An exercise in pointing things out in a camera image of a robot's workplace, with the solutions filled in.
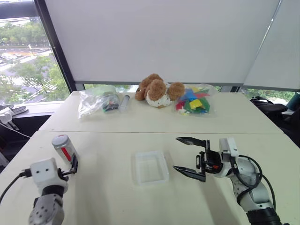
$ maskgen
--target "blue foam piece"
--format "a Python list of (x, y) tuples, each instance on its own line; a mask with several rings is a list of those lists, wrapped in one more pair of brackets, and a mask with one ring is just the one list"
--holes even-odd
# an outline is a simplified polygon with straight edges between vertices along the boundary
[(186, 100), (188, 100), (186, 95), (183, 95), (179, 98), (179, 101), (186, 101)]
[(186, 93), (184, 95), (190, 102), (197, 99), (197, 96), (194, 94), (192, 89), (186, 89)]

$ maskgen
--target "small bottle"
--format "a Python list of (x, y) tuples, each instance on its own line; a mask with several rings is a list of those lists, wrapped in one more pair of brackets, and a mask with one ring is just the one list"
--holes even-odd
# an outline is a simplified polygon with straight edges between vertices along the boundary
[(68, 135), (58, 135), (53, 138), (52, 145), (67, 164), (72, 164), (74, 156), (78, 158), (78, 154)]
[(119, 110), (121, 113), (126, 110), (129, 99), (130, 99), (129, 95), (124, 96), (123, 101), (122, 101), (121, 105), (119, 106)]

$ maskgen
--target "table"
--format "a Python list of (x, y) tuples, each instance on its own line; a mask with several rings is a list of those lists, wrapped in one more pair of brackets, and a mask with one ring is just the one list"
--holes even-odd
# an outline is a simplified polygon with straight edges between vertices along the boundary
[[(161, 134), (37, 131), (0, 174), (0, 192), (31, 163), (54, 157), (63, 161), (51, 139), (67, 134), (80, 155), (78, 173), (64, 195), (63, 225), (245, 225), (248, 219), (236, 203), (229, 179), (207, 176), (200, 183), (178, 173), (172, 165), (195, 168), (201, 150), (175, 140), (178, 136), (209, 139), (218, 150), (219, 138), (233, 136), (240, 154), (257, 160), (273, 185), (282, 222), (300, 222), (300, 151), (284, 134)], [(164, 152), (167, 183), (135, 184), (137, 151)], [(19, 179), (0, 206), (0, 224), (26, 224), (38, 190), (32, 178)]]
[(79, 120), (80, 94), (73, 92), (39, 129), (42, 131), (139, 132), (195, 134), (282, 134), (283, 132), (242, 93), (218, 93), (212, 97), (215, 113), (208, 117), (182, 116), (172, 106), (157, 109), (136, 101), (131, 93), (127, 111), (98, 112)]

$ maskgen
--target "clear plastic bag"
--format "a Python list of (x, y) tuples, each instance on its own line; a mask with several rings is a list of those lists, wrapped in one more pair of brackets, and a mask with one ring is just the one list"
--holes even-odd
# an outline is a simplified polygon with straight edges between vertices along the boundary
[(181, 115), (212, 115), (214, 105), (211, 96), (217, 92), (209, 84), (185, 84), (184, 95), (176, 100), (175, 110)]
[(119, 107), (119, 98), (115, 87), (103, 85), (80, 91), (78, 118), (91, 115), (98, 110), (107, 112)]

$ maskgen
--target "cable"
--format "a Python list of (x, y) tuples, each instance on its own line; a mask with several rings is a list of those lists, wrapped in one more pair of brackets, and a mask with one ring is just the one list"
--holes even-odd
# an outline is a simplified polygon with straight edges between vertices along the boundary
[(233, 172), (236, 171), (236, 172), (234, 172), (234, 174), (237, 176), (237, 178), (239, 179), (239, 181), (240, 181), (243, 185), (245, 185), (246, 187), (248, 187), (248, 189), (246, 189), (245, 191), (242, 191), (242, 192), (237, 196), (237, 198), (236, 198), (237, 203), (240, 205), (240, 201), (241, 201), (242, 197), (243, 197), (246, 193), (250, 192), (252, 189), (254, 189), (254, 188), (256, 188), (256, 187), (258, 186), (259, 182), (262, 180), (262, 177), (263, 177), (263, 171), (262, 171), (262, 168), (259, 166), (259, 164), (258, 164), (254, 159), (252, 159), (251, 157), (249, 157), (249, 156), (244, 156), (244, 155), (239, 155), (239, 157), (247, 158), (248, 160), (251, 160), (252, 162), (254, 162), (254, 164), (257, 166), (257, 168), (258, 168), (258, 170), (259, 170), (258, 175), (256, 175), (256, 182), (255, 182), (255, 184), (254, 184), (254, 185), (249, 185), (249, 184), (247, 184), (247, 183), (240, 177), (239, 171), (234, 169), (233, 165), (236, 164), (235, 159), (233, 158), (234, 161), (233, 161), (233, 159), (230, 159), (230, 163), (231, 163), (231, 166), (232, 166), (232, 170), (233, 170)]
[(1, 204), (1, 201), (4, 197), (4, 195), (6, 194), (6, 192), (10, 189), (10, 187), (20, 178), (20, 177), (31, 177), (32, 174), (31, 174), (31, 171), (30, 169), (25, 169), (24, 172), (21, 172), (12, 182), (10, 182), (10, 184), (7, 186), (7, 188), (3, 191), (3, 193), (1, 194), (1, 197), (0, 197), (0, 204)]
[(30, 136), (27, 136), (27, 135), (25, 135), (25, 134), (22, 134), (22, 133), (19, 132), (19, 131), (16, 131), (16, 130), (14, 130), (14, 129), (12, 129), (12, 128), (9, 128), (9, 127), (5, 126), (5, 125), (2, 124), (2, 123), (0, 123), (0, 125), (3, 126), (3, 127), (5, 127), (5, 128), (7, 128), (7, 129), (12, 130), (12, 131), (15, 131), (15, 132), (17, 132), (18, 134), (21, 134), (21, 135), (23, 135), (23, 136), (25, 136), (25, 137), (31, 138)]
[(6, 194), (6, 192), (10, 189), (10, 187), (17, 181), (17, 179), (19, 179), (21, 176), (20, 175), (18, 175), (8, 186), (7, 186), (7, 188), (3, 191), (3, 193), (2, 193), (2, 195), (1, 195), (1, 197), (0, 197), (0, 204), (1, 204), (1, 201), (2, 201), (2, 199), (3, 199), (3, 197), (4, 197), (4, 195)]
[(275, 199), (275, 193), (274, 193), (273, 187), (265, 175), (263, 175), (262, 177), (266, 180), (267, 184), (269, 185), (269, 188), (270, 188), (270, 191), (272, 194), (273, 207), (274, 207), (274, 210), (276, 211), (276, 199)]

